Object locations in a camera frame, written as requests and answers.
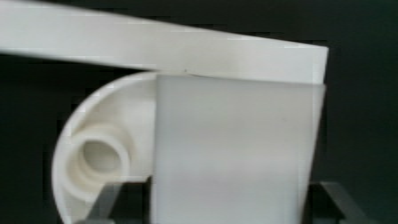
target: black background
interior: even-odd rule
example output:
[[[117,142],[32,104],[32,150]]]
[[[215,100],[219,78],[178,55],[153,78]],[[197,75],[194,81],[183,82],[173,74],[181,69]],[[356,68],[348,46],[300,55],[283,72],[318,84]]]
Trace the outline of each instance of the black background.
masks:
[[[313,180],[338,181],[370,217],[396,224],[398,1],[52,2],[329,47]],[[91,92],[133,72],[0,55],[0,223],[61,223],[50,185],[57,136]]]

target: curved white piece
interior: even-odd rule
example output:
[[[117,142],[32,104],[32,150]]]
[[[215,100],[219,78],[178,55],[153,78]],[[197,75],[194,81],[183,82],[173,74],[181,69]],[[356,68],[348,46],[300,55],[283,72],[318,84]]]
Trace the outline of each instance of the curved white piece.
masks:
[[[93,93],[69,117],[53,155],[53,194],[66,224],[85,218],[103,183],[153,173],[155,73]]]
[[[45,2],[0,1],[0,33],[0,51],[13,54],[162,73],[324,83],[325,47]]]

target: white plastic ring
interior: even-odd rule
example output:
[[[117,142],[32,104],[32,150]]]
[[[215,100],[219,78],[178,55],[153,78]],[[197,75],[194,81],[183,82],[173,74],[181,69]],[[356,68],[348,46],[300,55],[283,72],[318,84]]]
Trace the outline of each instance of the white plastic ring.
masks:
[[[94,202],[103,184],[130,176],[130,139],[119,127],[96,124],[71,136],[64,147],[62,185],[78,199]]]

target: cylindrical hole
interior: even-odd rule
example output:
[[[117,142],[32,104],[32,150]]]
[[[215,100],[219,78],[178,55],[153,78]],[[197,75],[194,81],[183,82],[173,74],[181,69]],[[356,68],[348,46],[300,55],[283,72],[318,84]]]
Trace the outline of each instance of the cylindrical hole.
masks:
[[[117,172],[121,169],[121,158],[114,148],[105,142],[89,141],[82,146],[84,160],[100,173]]]

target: rectangular white block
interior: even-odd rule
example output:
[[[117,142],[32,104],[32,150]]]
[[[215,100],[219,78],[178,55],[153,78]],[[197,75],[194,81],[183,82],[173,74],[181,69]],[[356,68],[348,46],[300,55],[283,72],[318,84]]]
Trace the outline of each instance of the rectangular white block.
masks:
[[[158,77],[155,224],[299,224],[324,85]]]
[[[162,73],[324,83],[325,47],[34,1],[0,1],[0,52]]]

